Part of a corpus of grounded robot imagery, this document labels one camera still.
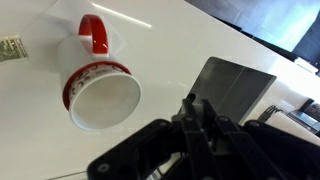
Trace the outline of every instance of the red mug handle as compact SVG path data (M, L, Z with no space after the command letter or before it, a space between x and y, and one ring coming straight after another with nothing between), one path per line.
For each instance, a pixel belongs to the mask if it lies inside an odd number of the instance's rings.
M78 35L92 36L92 53L108 54L107 32L99 16L92 14L84 15L80 23Z

